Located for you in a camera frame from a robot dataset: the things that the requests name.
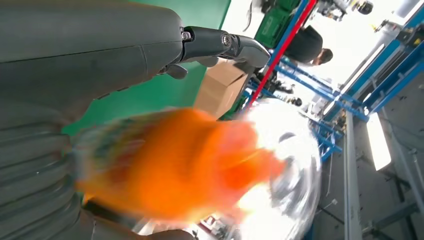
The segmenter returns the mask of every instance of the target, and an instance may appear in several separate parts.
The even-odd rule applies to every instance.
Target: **green crate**
[[[290,19],[290,12],[278,7],[272,8],[263,18],[254,38],[267,48],[275,48],[287,29]]]
[[[291,12],[299,5],[299,2],[300,0],[277,0],[277,6]]]

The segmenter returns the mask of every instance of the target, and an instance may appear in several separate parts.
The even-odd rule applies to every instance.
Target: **black shirt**
[[[284,55],[297,62],[307,64],[316,59],[323,49],[323,38],[311,26],[300,29],[294,36]]]

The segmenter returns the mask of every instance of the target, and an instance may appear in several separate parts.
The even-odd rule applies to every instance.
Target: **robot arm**
[[[166,8],[0,0],[0,239],[136,239],[81,210],[61,129],[93,99],[215,57],[262,67],[270,56],[250,38],[184,28]]]

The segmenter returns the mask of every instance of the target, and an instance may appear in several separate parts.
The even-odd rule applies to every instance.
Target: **fluorescent light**
[[[365,62],[362,67],[356,72],[356,74],[351,78],[351,80],[343,87],[343,89],[340,91],[341,94],[344,94],[348,91],[348,89],[356,82],[357,78],[365,71],[365,69],[368,68],[368,66],[374,61],[374,59],[380,54],[380,52],[385,47],[384,44],[381,44],[374,53],[368,58],[368,60]]]
[[[368,93],[368,95],[363,99],[363,103],[371,96],[371,93]]]
[[[383,48],[385,47],[384,44],[381,44],[375,51],[374,53],[368,58],[368,60],[365,62],[365,64],[356,72],[356,74],[350,79],[350,81],[343,87],[343,89],[340,91],[340,94],[345,94],[348,89],[354,84],[354,82],[356,82],[357,78],[359,78],[359,76],[365,71],[365,69],[368,68],[368,66],[371,64],[372,61],[374,61],[374,59],[380,54],[380,52],[383,50]],[[323,115],[327,115],[327,113],[329,113],[329,111],[331,110],[332,107],[334,107],[335,102],[331,102],[322,112]]]
[[[392,161],[378,113],[374,112],[369,116],[366,129],[368,130],[375,170],[378,171]]]

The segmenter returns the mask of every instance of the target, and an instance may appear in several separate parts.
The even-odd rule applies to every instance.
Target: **metal bolt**
[[[190,40],[192,38],[192,35],[188,31],[183,31],[181,33],[181,38],[183,41]]]
[[[228,36],[227,34],[222,35],[221,42],[225,46],[230,46],[231,45],[231,38],[230,38],[230,36]]]

